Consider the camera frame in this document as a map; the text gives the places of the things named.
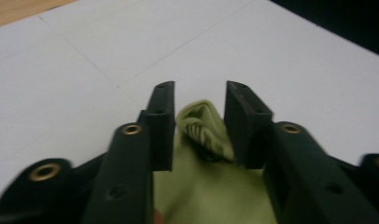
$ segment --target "fabric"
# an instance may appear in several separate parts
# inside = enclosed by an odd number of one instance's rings
[[[218,112],[208,101],[176,117],[172,172],[154,174],[154,204],[166,224],[276,223],[261,171],[236,166]]]

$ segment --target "black plastic part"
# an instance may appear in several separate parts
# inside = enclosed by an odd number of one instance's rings
[[[152,170],[171,171],[173,137],[175,135],[175,83],[164,82],[155,87],[137,122],[146,124],[150,131]]]
[[[364,195],[379,211],[379,154],[366,155],[358,168],[358,174],[362,177],[360,185]]]
[[[269,151],[263,129],[271,125],[273,112],[242,83],[228,81],[224,121],[237,163],[247,169],[262,168]]]
[[[47,159],[26,168],[0,199],[0,223],[54,223],[71,177],[67,160]]]
[[[379,223],[379,213],[301,126],[276,123],[264,178],[279,223]]]
[[[152,170],[147,126],[119,127],[96,176],[83,224],[151,224]]]
[[[379,54],[379,0],[272,0]]]

